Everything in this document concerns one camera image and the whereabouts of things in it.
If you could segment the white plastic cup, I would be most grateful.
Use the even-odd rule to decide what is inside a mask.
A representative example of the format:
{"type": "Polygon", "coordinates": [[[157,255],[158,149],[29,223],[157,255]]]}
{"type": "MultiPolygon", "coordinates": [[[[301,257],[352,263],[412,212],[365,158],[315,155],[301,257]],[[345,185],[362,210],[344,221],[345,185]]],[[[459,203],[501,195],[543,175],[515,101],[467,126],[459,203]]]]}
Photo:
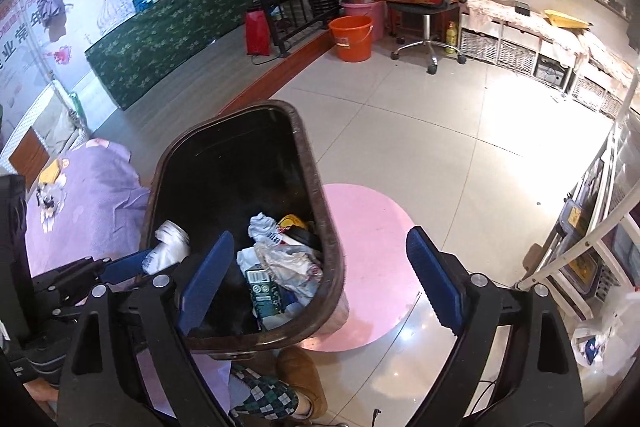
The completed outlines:
{"type": "Polygon", "coordinates": [[[142,261],[144,274],[154,275],[183,262],[190,255],[189,236],[179,225],[165,221],[156,231],[157,245],[142,261]]]}

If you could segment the white paper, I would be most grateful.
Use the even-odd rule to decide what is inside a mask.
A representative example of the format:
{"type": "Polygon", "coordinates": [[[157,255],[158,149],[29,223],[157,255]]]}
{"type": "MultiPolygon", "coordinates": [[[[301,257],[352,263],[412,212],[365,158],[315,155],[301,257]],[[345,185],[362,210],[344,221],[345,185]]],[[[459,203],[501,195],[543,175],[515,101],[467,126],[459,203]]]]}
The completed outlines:
{"type": "Polygon", "coordinates": [[[264,243],[269,246],[281,244],[277,221],[265,216],[262,212],[250,218],[247,233],[255,243],[264,243]]]}

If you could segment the brown plastic trash bin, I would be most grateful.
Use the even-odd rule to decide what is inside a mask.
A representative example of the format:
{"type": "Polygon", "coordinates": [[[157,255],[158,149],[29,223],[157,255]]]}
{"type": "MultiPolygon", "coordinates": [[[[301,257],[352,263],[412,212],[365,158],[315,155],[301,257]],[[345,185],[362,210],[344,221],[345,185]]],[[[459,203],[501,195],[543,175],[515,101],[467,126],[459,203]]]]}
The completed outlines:
{"type": "Polygon", "coordinates": [[[165,221],[179,225],[190,251],[205,255],[222,233],[252,246],[250,218],[293,215],[317,237],[323,279],[308,306],[265,331],[250,291],[231,265],[203,324],[186,336],[189,349],[232,360],[280,349],[341,329],[349,317],[345,260],[302,118],[286,102],[265,101],[201,122],[178,136],[155,169],[141,245],[152,247],[165,221]]]}

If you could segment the white green carton box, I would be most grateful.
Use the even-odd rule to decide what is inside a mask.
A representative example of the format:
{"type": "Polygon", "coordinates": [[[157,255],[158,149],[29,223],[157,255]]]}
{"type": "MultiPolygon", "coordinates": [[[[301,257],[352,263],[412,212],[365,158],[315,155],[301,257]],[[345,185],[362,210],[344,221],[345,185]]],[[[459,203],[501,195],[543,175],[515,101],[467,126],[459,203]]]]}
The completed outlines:
{"type": "Polygon", "coordinates": [[[250,267],[244,275],[260,327],[266,331],[277,329],[286,322],[280,287],[271,280],[269,273],[258,265],[250,267]]]}

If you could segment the pink round floor mat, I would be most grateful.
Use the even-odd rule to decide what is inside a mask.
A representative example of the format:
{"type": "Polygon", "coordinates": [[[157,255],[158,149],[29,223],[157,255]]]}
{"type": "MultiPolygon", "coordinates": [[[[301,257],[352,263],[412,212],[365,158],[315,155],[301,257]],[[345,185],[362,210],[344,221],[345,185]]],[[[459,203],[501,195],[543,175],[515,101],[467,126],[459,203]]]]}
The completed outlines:
{"type": "Polygon", "coordinates": [[[421,292],[406,255],[413,221],[397,202],[373,188],[330,183],[324,195],[345,258],[349,316],[331,335],[305,339],[314,352],[344,352],[374,343],[411,311],[421,292]]]}

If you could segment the purple floral tablecloth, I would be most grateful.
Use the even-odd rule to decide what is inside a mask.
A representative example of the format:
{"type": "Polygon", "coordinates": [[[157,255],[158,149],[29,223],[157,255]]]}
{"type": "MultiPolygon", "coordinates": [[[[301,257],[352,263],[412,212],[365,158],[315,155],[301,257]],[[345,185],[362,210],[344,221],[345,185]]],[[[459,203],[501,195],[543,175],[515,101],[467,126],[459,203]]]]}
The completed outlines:
{"type": "Polygon", "coordinates": [[[92,139],[56,160],[58,177],[27,204],[33,277],[78,259],[118,259],[139,249],[150,190],[122,144],[92,139]]]}

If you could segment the brown shoe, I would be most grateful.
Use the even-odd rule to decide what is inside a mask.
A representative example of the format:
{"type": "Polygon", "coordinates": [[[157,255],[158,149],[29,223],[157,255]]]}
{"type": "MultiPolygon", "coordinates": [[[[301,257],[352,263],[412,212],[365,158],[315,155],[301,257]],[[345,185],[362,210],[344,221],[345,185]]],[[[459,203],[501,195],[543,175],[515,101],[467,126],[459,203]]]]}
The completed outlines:
{"type": "Polygon", "coordinates": [[[314,421],[328,410],[328,401],[314,360],[297,347],[281,350],[276,362],[280,381],[291,387],[298,398],[293,417],[301,421],[314,421]]]}

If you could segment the checkered trouser leg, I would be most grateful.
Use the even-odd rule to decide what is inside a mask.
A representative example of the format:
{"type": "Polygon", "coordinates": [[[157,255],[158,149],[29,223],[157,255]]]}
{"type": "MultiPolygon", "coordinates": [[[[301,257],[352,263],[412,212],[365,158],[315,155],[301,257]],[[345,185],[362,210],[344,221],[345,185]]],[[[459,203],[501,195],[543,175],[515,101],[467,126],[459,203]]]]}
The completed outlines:
{"type": "Polygon", "coordinates": [[[233,416],[248,415],[277,421],[292,416],[299,406],[291,386],[235,363],[230,369],[229,391],[233,416]]]}

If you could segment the orange cushion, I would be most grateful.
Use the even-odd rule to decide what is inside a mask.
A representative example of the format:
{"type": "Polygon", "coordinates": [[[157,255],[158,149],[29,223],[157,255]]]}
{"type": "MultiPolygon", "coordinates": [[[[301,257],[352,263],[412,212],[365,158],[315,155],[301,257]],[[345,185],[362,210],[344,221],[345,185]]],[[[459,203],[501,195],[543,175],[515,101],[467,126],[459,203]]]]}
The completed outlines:
{"type": "Polygon", "coordinates": [[[15,171],[24,178],[26,190],[29,191],[37,181],[40,172],[50,160],[50,155],[38,134],[29,127],[11,154],[9,162],[15,171]]]}

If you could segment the white shelf rack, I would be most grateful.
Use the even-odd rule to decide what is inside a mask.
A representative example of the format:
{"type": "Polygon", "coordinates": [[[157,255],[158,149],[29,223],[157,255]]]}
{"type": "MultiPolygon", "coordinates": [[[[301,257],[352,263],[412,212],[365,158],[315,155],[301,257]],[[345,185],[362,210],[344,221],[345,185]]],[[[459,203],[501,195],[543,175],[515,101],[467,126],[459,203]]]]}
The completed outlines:
{"type": "Polygon", "coordinates": [[[639,287],[639,72],[596,157],[565,197],[541,258],[515,284],[541,283],[577,321],[603,310],[614,288],[639,287]]]}

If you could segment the white wicker sofa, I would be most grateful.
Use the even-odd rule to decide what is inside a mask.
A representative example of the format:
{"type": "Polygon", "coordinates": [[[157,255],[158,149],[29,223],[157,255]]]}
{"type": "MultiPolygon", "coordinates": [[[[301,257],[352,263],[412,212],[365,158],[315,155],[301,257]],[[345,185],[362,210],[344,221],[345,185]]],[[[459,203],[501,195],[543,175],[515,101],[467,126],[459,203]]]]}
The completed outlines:
{"type": "Polygon", "coordinates": [[[50,155],[47,166],[74,146],[85,143],[91,136],[85,118],[78,114],[72,97],[58,80],[53,80],[26,110],[2,147],[1,168],[6,173],[18,174],[9,158],[29,127],[35,130],[50,155]]]}

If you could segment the white plastic bag on floor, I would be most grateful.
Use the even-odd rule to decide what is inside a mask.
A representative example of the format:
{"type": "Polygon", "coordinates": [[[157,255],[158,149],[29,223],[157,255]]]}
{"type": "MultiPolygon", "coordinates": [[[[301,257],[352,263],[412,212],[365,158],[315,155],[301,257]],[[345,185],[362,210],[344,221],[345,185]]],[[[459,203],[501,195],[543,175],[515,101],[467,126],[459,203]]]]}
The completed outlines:
{"type": "Polygon", "coordinates": [[[580,323],[570,343],[576,362],[608,376],[616,376],[638,357],[639,288],[608,292],[600,317],[580,323]]]}

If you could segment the green patterned counter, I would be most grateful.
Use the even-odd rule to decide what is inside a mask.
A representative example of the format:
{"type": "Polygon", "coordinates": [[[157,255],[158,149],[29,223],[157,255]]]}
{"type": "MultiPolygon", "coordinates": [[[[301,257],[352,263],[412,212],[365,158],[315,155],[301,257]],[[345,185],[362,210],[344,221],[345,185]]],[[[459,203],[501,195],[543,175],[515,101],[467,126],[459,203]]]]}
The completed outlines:
{"type": "Polygon", "coordinates": [[[90,46],[85,56],[126,109],[163,78],[244,22],[252,0],[160,0],[90,46]]]}

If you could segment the yellow bottle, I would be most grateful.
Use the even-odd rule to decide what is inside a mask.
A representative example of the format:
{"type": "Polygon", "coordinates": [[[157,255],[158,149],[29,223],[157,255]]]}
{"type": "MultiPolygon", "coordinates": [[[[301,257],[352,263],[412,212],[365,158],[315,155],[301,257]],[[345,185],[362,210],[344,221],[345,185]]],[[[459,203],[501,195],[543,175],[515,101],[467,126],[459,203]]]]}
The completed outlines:
{"type": "Polygon", "coordinates": [[[450,20],[446,29],[446,52],[448,54],[457,53],[458,47],[458,30],[457,24],[450,20]]]}

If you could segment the low white storage bench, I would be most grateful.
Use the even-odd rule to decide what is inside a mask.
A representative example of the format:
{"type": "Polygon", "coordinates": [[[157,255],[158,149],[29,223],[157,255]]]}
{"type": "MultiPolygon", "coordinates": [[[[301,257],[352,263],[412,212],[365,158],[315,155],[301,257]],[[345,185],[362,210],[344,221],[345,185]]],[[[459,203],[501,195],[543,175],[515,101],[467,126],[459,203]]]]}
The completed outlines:
{"type": "Polygon", "coordinates": [[[634,77],[631,64],[591,30],[554,26],[547,14],[523,15],[494,0],[468,0],[459,42],[468,57],[534,77],[612,118],[634,77]]]}

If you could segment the orange plastic bucket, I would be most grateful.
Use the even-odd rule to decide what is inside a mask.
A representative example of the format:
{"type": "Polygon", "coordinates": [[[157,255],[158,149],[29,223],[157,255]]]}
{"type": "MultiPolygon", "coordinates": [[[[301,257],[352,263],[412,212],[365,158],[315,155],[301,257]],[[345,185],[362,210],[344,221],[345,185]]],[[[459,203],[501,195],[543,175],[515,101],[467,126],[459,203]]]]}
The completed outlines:
{"type": "Polygon", "coordinates": [[[360,63],[371,57],[373,20],[367,15],[346,15],[329,22],[338,58],[360,63]]]}

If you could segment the black rolling stool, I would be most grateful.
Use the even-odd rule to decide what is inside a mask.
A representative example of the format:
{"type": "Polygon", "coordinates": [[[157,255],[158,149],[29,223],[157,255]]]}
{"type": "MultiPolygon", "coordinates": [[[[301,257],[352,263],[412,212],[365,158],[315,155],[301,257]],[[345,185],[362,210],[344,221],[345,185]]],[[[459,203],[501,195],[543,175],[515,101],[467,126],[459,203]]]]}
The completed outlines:
{"type": "Polygon", "coordinates": [[[420,17],[422,18],[421,40],[405,43],[404,38],[396,35],[396,32],[393,32],[393,35],[396,37],[396,43],[398,44],[398,47],[390,52],[390,59],[392,61],[398,61],[400,59],[401,53],[407,51],[408,49],[424,48],[426,49],[427,57],[426,72],[428,75],[436,75],[438,71],[438,57],[435,49],[439,48],[444,51],[451,51],[453,54],[456,54],[457,62],[460,65],[464,65],[466,63],[466,56],[456,44],[437,41],[432,37],[431,32],[432,18],[436,15],[445,14],[452,11],[453,9],[457,9],[459,7],[459,2],[442,5],[427,5],[401,2],[386,2],[386,4],[390,9],[394,11],[420,15],[420,17]]]}

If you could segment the pink plastic bucket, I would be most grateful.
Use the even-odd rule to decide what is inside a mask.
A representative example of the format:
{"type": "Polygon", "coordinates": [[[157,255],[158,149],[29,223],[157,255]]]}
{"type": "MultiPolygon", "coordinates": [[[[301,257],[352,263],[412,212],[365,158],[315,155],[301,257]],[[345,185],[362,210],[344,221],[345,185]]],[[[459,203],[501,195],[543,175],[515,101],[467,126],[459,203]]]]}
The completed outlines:
{"type": "Polygon", "coordinates": [[[386,23],[386,4],[383,1],[342,2],[344,14],[347,16],[368,16],[373,22],[372,41],[378,42],[384,37],[386,23]]]}

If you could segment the yellow tray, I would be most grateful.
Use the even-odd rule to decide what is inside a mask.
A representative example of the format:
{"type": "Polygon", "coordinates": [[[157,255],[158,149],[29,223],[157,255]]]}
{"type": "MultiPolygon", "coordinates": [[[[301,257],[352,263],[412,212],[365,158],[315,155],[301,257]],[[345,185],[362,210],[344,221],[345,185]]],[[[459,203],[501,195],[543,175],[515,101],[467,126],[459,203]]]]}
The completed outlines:
{"type": "Polygon", "coordinates": [[[544,10],[544,17],[555,27],[564,29],[589,29],[592,23],[555,10],[544,10]]]}

